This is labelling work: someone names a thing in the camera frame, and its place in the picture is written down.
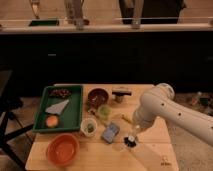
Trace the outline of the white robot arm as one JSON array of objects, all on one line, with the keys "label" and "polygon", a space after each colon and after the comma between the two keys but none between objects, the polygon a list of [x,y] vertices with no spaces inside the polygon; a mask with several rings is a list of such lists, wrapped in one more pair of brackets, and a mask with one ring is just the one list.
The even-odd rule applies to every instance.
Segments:
[{"label": "white robot arm", "polygon": [[133,113],[133,123],[141,130],[147,130],[160,116],[213,146],[213,117],[174,102],[174,96],[173,88],[166,83],[144,91],[140,105]]}]

